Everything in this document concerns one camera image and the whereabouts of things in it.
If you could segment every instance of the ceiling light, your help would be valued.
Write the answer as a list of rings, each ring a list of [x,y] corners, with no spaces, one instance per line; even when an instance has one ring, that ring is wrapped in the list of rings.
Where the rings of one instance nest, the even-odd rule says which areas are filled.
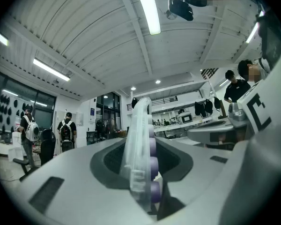
[[[43,104],[43,103],[39,103],[39,102],[36,102],[36,104],[41,105],[41,106],[43,106],[43,107],[47,107],[47,104]]]
[[[228,79],[226,79],[221,85],[220,85],[220,87],[221,86],[223,86],[226,82],[228,82],[229,80]]]
[[[155,0],[140,0],[151,35],[161,32]]]
[[[0,42],[3,43],[5,46],[8,46],[8,40],[0,34]]]
[[[13,93],[13,92],[10,92],[10,91],[7,91],[7,90],[5,90],[5,89],[3,89],[2,91],[4,91],[4,92],[7,92],[7,93],[9,93],[9,94],[11,94],[11,95],[14,95],[14,96],[18,96],[18,94],[15,94],[15,93]]]
[[[262,17],[264,15],[264,12],[261,11],[260,14],[259,14],[259,17]],[[251,34],[249,35],[248,39],[246,40],[246,43],[249,43],[251,41],[251,39],[253,38],[255,32],[257,31],[258,29],[258,22],[255,24]]]
[[[69,77],[64,76],[64,75],[61,74],[60,72],[58,72],[58,71],[52,69],[51,67],[45,65],[44,63],[40,62],[40,61],[37,60],[37,59],[34,59],[34,60],[33,60],[33,64],[35,64],[35,65],[39,66],[40,68],[42,68],[42,69],[48,71],[49,73],[54,74],[54,75],[57,76],[57,77],[60,77],[60,78],[63,79],[63,80],[66,80],[66,81],[69,81],[69,80],[70,80]]]

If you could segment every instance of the person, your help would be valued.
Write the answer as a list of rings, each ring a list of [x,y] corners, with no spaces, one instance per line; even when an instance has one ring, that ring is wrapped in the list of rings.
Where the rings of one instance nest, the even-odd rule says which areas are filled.
[[[25,107],[25,116],[28,117],[29,121],[32,120],[32,107],[27,105]],[[22,142],[22,146],[24,148],[24,151],[27,155],[27,159],[29,161],[29,164],[31,167],[35,167],[34,161],[33,161],[33,156],[32,156],[32,145],[33,142],[29,141],[28,138],[26,138],[26,133],[25,131],[27,130],[28,127],[28,122],[26,121],[26,119],[24,118],[24,116],[21,118],[21,122],[20,122],[20,127],[17,128],[17,131],[22,133],[21,134],[21,142]]]
[[[70,112],[67,112],[66,113],[66,119],[65,119],[65,124],[68,124],[69,121],[72,119],[72,114]],[[58,127],[57,127],[57,130],[58,130],[58,133],[60,134],[60,129],[62,128],[62,122],[59,123]],[[73,148],[75,148],[75,145],[74,145],[74,136],[77,135],[77,129],[76,129],[76,125],[74,122],[72,122],[70,124],[70,128],[72,130],[72,133],[73,133],[73,138],[72,138],[72,143],[73,143]]]
[[[230,85],[226,89],[224,100],[228,103],[235,103],[241,98],[251,86],[244,80],[235,78],[234,72],[228,70],[225,74],[226,79],[231,81]]]
[[[250,60],[243,60],[238,64],[238,73],[246,81],[257,83],[269,75],[270,67],[264,59],[259,59],[257,64]]]

